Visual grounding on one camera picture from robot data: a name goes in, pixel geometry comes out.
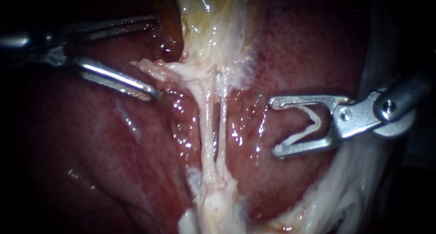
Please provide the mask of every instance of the clip applier jaw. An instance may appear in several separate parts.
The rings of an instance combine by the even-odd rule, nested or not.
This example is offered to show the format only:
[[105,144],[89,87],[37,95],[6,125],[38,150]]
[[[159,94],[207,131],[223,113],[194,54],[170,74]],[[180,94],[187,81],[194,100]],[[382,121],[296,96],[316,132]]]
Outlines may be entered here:
[[102,40],[132,32],[149,30],[159,19],[157,16],[140,16],[119,20],[85,22],[57,27],[25,30],[0,37],[0,50],[7,50],[13,58],[27,62],[46,63],[55,68],[79,66],[77,74],[142,101],[159,98],[153,86],[83,56],[67,56],[65,46]]
[[282,110],[295,105],[324,105],[328,108],[332,121],[327,135],[321,139],[287,143],[284,140],[272,149],[272,154],[279,158],[291,155],[307,154],[337,147],[353,136],[368,131],[383,137],[395,137],[407,131],[415,119],[415,111],[393,123],[378,119],[373,112],[374,102],[386,89],[371,92],[364,100],[353,102],[346,96],[335,95],[285,95],[274,96],[269,105],[274,110]]

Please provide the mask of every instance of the surgical clip applier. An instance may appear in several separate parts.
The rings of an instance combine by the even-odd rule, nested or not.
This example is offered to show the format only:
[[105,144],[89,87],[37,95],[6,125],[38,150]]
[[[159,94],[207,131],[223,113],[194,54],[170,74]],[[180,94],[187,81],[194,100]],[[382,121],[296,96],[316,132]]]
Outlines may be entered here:
[[299,105],[324,105],[332,115],[330,129],[321,139],[288,143],[286,140],[272,149],[272,154],[279,158],[291,155],[307,154],[337,147],[353,136],[371,131],[373,134],[392,138],[405,133],[412,126],[416,111],[413,107],[404,111],[396,121],[385,122],[374,111],[374,103],[387,88],[371,92],[364,100],[354,102],[346,96],[335,95],[283,95],[274,96],[269,105],[274,110],[288,109]]
[[91,42],[148,30],[158,22],[156,16],[146,16],[22,30],[0,36],[0,50],[23,64],[46,63],[56,68],[79,66],[77,74],[86,80],[143,101],[152,101],[159,98],[159,91],[153,86],[90,58],[69,57],[64,48],[71,41]]

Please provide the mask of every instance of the laparoscopic forceps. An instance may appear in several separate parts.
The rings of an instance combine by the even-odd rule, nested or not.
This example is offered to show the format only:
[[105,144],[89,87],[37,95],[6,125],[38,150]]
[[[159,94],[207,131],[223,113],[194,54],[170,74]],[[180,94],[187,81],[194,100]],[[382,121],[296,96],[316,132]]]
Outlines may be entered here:
[[152,15],[19,30],[0,35],[0,52],[20,64],[46,63],[55,68],[79,66],[77,74],[83,79],[152,101],[159,98],[159,91],[153,86],[90,58],[67,56],[64,48],[70,42],[91,42],[149,30],[158,22],[158,17]]

